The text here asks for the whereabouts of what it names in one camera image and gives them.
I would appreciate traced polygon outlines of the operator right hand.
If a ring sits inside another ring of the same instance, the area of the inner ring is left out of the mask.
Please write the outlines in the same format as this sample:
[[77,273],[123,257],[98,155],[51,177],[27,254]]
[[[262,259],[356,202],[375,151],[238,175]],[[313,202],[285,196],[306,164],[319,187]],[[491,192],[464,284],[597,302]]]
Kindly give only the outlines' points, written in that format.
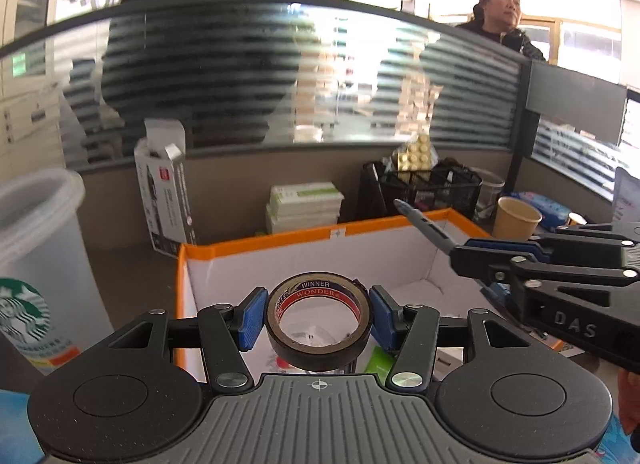
[[631,435],[640,423],[640,376],[620,369],[617,377],[618,416],[626,435]]

